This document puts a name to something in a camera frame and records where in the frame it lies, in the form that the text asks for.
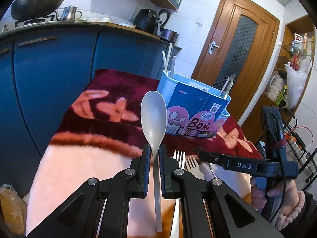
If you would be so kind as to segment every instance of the metal kettle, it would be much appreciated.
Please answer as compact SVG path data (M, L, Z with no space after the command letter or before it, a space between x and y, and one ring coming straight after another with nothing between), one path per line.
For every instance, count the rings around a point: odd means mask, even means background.
M80 16L77 19L75 16L76 12L80 13ZM56 14L56 20L67 20L72 22L79 20L80 17L82 16L81 11L77 11L77 7L73 6L72 4L64 8L63 14L61 15L61 17L58 15L57 11L55 11L55 14Z

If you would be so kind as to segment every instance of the drawer handle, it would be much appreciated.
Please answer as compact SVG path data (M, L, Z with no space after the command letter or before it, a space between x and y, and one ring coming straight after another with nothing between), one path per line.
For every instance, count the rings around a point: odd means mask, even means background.
M9 48L5 48L5 49L3 49L3 50L0 50L0 55L5 54L5 53L7 53L7 52L9 52L9 51L10 51Z
M36 43L36 42L41 42L41 41L51 40L51 39L56 39L56 38L57 38L57 36L40 37L40 38L31 39L31 40L28 40L28 41L21 42L21 43L18 44L18 46L21 47L21 46L33 44L33 43Z
M144 44L144 45L148 45L150 43L150 41L146 42L146 41L141 41L141 40L136 40L136 42L139 44Z

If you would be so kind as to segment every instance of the red wire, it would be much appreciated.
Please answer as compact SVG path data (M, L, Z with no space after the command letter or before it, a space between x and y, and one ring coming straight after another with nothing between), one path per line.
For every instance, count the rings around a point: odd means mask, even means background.
M308 129L310 134L312 135L312 138L313 138L312 142L314 142L314 135L313 135L312 131L309 128L307 128L306 126L297 126L297 127L293 128L293 129L291 129L286 135L289 135L291 132L293 132L297 128L306 128L306 129Z

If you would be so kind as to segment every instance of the door frame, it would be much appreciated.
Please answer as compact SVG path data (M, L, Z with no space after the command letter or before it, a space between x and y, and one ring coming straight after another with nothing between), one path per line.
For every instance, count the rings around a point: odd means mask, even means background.
M270 44L270 47L269 47L269 50L268 50L268 53L267 53L267 57L265 58L265 61L264 61L263 66L261 68L261 71L260 71L260 73L259 73L259 75L258 75L258 77L256 79L256 82L255 82L255 84L254 84L254 86L252 88L252 91L251 91L250 95L248 96L247 100L245 101L245 103L243 104L242 108L239 111L238 118L240 118L242 116L242 114L244 113L245 109L248 107L249 103L251 102L254 94L256 93L256 91L257 91L257 89L258 89L258 87L259 87L259 85L260 85L260 83L261 83L261 81L263 79L263 76L265 74L265 71L267 70L267 67L269 65L271 56L273 54L273 50L274 50L274 46L275 46L275 43L276 43L276 38L277 38L278 30L279 30L279 25L280 25L279 19L277 19L273 14L271 14L270 12L268 12L267 10L265 10L264 8L262 8L261 6L259 6L258 4L256 4L255 2L253 2L251 0L245 0L245 1L252 3L259 10L263 11L265 14L267 14L273 20L275 20L275 28L274 28L274 35L273 35L273 38L272 38L272 41L271 41L271 44ZM226 0L220 0L220 2L219 2L215 18L214 18L214 20L212 22L212 25L210 27L209 33L208 33L207 38L205 40L205 43L203 45L202 51L201 51L201 53L199 55L198 61L196 63L194 71L193 71L193 73L191 75L192 79L196 79L196 77L198 75L198 72L200 70L200 67L202 66L202 63L203 63L203 61L205 59L205 56L208 55L209 44L211 43L211 40L212 40L213 35L215 33L216 27L218 25L218 22L219 22L219 19L220 19L220 16L221 16L221 13L222 13L222 11L224 9L225 2L226 2Z

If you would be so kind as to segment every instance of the gas stove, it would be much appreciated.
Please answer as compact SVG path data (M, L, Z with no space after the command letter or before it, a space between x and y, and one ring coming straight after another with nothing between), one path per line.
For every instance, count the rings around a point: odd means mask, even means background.
M21 22L23 22L23 25L25 26L25 25L29 25L29 24L32 24L32 23L44 22L45 19L47 19L47 18L50 18L50 21L53 21L54 18L55 18L55 15L48 15L48 16L44 16L42 18L35 18L35 19L27 20L27 21L24 21L24 20L20 20L19 21L18 20L18 21L15 22L15 27L16 28L19 27L18 24L21 23Z

